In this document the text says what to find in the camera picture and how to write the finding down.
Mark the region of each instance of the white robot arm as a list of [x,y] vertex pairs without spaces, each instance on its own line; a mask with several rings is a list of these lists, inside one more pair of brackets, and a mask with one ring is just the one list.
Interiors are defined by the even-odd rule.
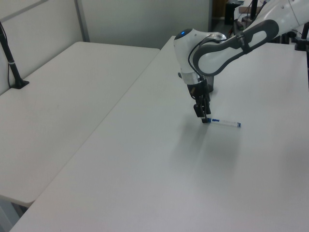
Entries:
[[210,114],[209,77],[219,74],[235,59],[309,22],[308,12],[309,0],[271,0],[248,28],[228,40],[217,32],[180,32],[174,40],[181,66],[179,75],[197,102],[197,116],[207,122],[206,115]]

